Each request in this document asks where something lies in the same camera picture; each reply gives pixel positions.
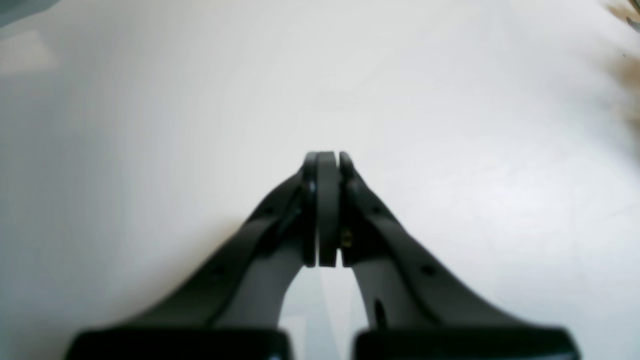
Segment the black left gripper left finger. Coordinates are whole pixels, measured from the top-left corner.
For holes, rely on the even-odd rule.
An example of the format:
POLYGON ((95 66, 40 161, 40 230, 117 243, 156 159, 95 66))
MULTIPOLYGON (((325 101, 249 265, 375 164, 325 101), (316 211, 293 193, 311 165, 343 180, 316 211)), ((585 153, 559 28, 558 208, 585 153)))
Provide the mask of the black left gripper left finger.
POLYGON ((176 291, 140 315, 78 335, 67 360, 286 360, 278 329, 302 267, 336 266, 340 173, 310 152, 176 291))

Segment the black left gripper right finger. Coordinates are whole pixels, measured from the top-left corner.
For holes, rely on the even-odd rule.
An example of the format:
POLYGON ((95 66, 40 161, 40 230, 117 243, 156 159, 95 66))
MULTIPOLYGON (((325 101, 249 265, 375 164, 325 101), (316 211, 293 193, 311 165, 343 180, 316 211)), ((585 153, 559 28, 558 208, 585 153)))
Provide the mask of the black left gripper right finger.
POLYGON ((340 153, 346 248, 370 330, 355 360, 579 360, 569 331, 519 319, 476 294, 415 240, 340 153))

